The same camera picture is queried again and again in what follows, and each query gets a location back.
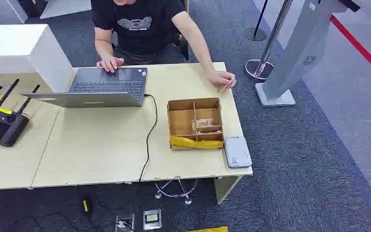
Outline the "person's right hand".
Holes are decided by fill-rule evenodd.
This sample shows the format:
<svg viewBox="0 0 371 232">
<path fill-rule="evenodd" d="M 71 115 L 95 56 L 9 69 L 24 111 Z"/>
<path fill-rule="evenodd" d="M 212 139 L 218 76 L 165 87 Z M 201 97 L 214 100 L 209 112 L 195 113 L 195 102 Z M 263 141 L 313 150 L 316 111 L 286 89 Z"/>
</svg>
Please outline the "person's right hand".
<svg viewBox="0 0 371 232">
<path fill-rule="evenodd" d="M 110 57 L 98 61 L 96 67 L 98 69 L 103 69 L 108 73 L 115 73 L 116 70 L 124 64 L 124 61 L 125 60 L 123 58 Z"/>
</svg>

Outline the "person's left hand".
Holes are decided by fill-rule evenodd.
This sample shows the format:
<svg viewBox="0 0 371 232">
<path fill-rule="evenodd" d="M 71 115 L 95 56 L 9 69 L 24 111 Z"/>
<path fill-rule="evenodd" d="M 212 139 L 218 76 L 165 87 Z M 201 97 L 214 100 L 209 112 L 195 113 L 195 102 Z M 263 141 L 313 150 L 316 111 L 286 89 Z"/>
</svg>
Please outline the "person's left hand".
<svg viewBox="0 0 371 232">
<path fill-rule="evenodd" d="M 236 76 L 227 71 L 212 70 L 205 75 L 208 81 L 217 89 L 217 92 L 233 88 L 236 85 Z"/>
</svg>

